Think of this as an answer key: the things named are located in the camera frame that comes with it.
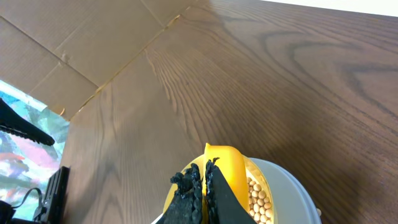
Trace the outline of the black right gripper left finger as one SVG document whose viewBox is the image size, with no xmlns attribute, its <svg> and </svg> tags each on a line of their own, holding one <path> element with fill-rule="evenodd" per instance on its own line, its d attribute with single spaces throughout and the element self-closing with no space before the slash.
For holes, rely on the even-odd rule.
<svg viewBox="0 0 398 224">
<path fill-rule="evenodd" d="M 184 172 L 177 172 L 170 178 L 177 185 L 174 197 L 156 224 L 201 224 L 202 178 L 199 167 L 192 163 Z"/>
</svg>

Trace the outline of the yellow plastic measuring scoop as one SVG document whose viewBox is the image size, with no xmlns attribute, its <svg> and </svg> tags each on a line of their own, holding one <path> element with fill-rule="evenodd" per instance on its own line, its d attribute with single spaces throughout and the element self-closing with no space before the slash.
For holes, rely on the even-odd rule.
<svg viewBox="0 0 398 224">
<path fill-rule="evenodd" d="M 205 183 L 205 166 L 208 160 L 219 157 L 216 165 L 221 169 L 221 172 L 235 194 L 238 202 L 243 206 L 245 211 L 249 211 L 249 196 L 248 184 L 246 182 L 246 169 L 243 161 L 242 154 L 232 146 L 212 146 L 211 144 L 205 145 L 203 161 L 203 196 L 204 196 L 204 222 L 207 223 L 206 212 L 206 183 Z"/>
</svg>

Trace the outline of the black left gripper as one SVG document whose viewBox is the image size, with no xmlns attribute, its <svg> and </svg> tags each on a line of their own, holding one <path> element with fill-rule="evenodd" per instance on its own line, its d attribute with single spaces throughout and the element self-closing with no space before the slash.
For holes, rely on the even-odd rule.
<svg viewBox="0 0 398 224">
<path fill-rule="evenodd" d="M 1 99 L 1 131 L 30 139 L 39 144 L 52 146 L 55 140 L 24 118 L 20 117 L 10 106 Z M 70 168 L 61 166 L 47 183 L 47 188 L 42 192 L 39 188 L 27 191 L 18 205 L 11 205 L 1 201 L 1 224 L 59 224 L 64 210 L 64 199 L 68 184 Z M 31 220 L 15 218 L 19 207 L 28 199 L 32 192 L 37 193 L 38 204 Z"/>
</svg>

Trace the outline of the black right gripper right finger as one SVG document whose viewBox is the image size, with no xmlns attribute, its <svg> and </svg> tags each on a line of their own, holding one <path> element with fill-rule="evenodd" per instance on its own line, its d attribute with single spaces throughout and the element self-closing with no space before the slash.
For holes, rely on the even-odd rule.
<svg viewBox="0 0 398 224">
<path fill-rule="evenodd" d="M 256 224 L 238 202 L 221 169 L 215 164 L 219 157 L 205 166 L 206 212 L 209 224 Z"/>
</svg>

